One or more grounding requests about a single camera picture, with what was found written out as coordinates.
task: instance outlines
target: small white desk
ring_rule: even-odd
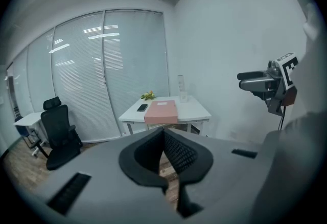
[[[28,133],[30,134],[30,136],[32,136],[31,128],[33,128],[36,123],[39,123],[41,121],[42,113],[43,112],[30,113],[27,116],[23,117],[22,119],[16,121],[14,123],[14,126],[25,126]],[[45,130],[43,129],[42,123],[40,123],[40,128],[43,131],[43,134],[45,136]],[[43,139],[41,146],[44,145],[45,142],[46,142],[46,140]],[[35,151],[32,153],[32,155],[36,155],[38,152],[39,152],[39,149],[36,148]]]
[[[189,101],[182,103],[179,100],[179,96],[174,97],[158,97],[155,101],[174,100],[177,109],[177,124],[187,124],[188,132],[191,132],[192,123],[199,123],[199,130],[203,128],[203,123],[209,121],[211,118],[210,113],[192,96],[189,96]],[[149,126],[144,121],[144,115],[147,112],[150,104],[154,100],[139,99],[132,105],[124,114],[119,117],[119,120],[123,123],[124,129],[127,135],[133,134],[131,124],[144,124],[145,129],[149,129]],[[142,105],[147,104],[148,107],[144,112],[137,112],[137,109]]]

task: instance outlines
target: vent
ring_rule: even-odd
[[[232,150],[233,154],[244,156],[250,159],[255,159],[256,155],[258,154],[257,152],[254,151],[248,151],[244,149],[233,149]]]
[[[62,215],[65,215],[75,199],[82,192],[88,181],[89,175],[76,173],[68,183],[48,203],[48,206]]]

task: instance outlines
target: white wall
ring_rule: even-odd
[[[4,103],[0,105],[0,131],[2,135],[0,135],[0,138],[3,138],[8,148],[16,140],[18,140],[20,136],[17,129],[13,125],[15,122],[15,116],[10,103],[7,82],[5,81],[6,73],[6,67],[4,65],[0,65],[0,96],[4,100]]]
[[[177,58],[176,58],[176,30],[174,7],[164,2],[155,0],[46,0],[33,9],[33,12],[27,15],[20,29],[16,29],[14,35],[10,38],[8,46],[9,51],[4,54],[6,65],[8,65],[15,56],[35,38],[55,25],[78,17],[83,14],[101,11],[105,9],[146,9],[163,12],[165,23],[167,58],[169,68],[169,82],[171,95],[177,95]]]
[[[8,149],[8,145],[0,132],[0,156],[2,156]]]
[[[176,5],[179,74],[212,114],[204,134],[262,142],[279,116],[239,89],[237,74],[265,70],[287,52],[305,53],[305,17],[297,0],[180,0]],[[286,125],[291,107],[287,108]]]

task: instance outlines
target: wooden floor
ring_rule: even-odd
[[[184,126],[178,126],[179,129],[186,129]],[[92,148],[96,144],[84,144],[81,152]],[[50,153],[49,147],[44,147],[47,154]],[[3,160],[3,166],[13,182],[33,192],[34,189],[44,182],[53,171],[46,169],[46,158],[42,153],[36,157],[31,155],[32,151],[27,147],[23,140],[18,141],[9,151]],[[160,159],[159,175],[166,178],[169,182],[169,187],[166,192],[166,199],[176,209],[178,201],[178,176],[163,153]]]

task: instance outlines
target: smartphone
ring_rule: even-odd
[[[138,109],[137,112],[144,112],[147,109],[147,104],[142,104]]]

